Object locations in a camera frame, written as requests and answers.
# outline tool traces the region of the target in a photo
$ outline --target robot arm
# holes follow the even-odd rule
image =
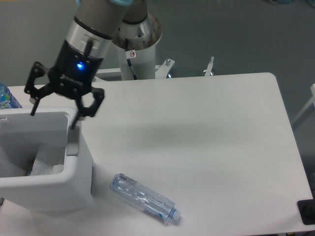
[[[132,2],[133,0],[81,1],[55,65],[49,69],[35,62],[31,69],[24,91],[34,103],[32,116],[40,100],[54,92],[76,101],[78,113],[72,128],[78,119],[96,114],[104,99],[104,90],[93,88],[91,83]],[[42,88],[35,88],[36,78],[44,75],[48,76],[49,83]],[[84,107],[82,96],[89,92],[93,94],[94,103]]]

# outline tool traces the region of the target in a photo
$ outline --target metal bolt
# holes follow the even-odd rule
[[[170,58],[166,59],[166,65],[169,66],[170,63],[171,63],[171,59]]]

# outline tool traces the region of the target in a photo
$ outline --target blue water bottle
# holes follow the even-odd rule
[[[11,94],[9,88],[0,83],[0,109],[10,108],[22,108],[22,106]]]

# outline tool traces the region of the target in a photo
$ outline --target blue led light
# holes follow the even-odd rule
[[[84,65],[82,64],[82,62],[77,64],[77,67],[79,70],[83,70],[84,69]]]

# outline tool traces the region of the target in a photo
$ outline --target black object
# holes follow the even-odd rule
[[[305,225],[315,225],[315,200],[300,200],[297,202],[300,215]]]
[[[41,63],[35,62],[24,92],[29,94],[34,101],[31,116],[34,116],[39,102],[42,98],[57,93],[69,99],[75,100],[78,112],[72,122],[74,128],[79,118],[86,116],[94,117],[101,105],[105,92],[101,88],[93,88],[91,83],[103,59],[90,57],[93,42],[88,41],[84,53],[73,49],[67,41],[64,41],[57,61],[52,68],[46,68]],[[35,88],[34,82],[37,78],[48,76],[49,83],[42,88]],[[82,96],[91,92],[94,102],[90,107],[84,107]]]
[[[0,198],[0,207],[3,205],[4,198]]]

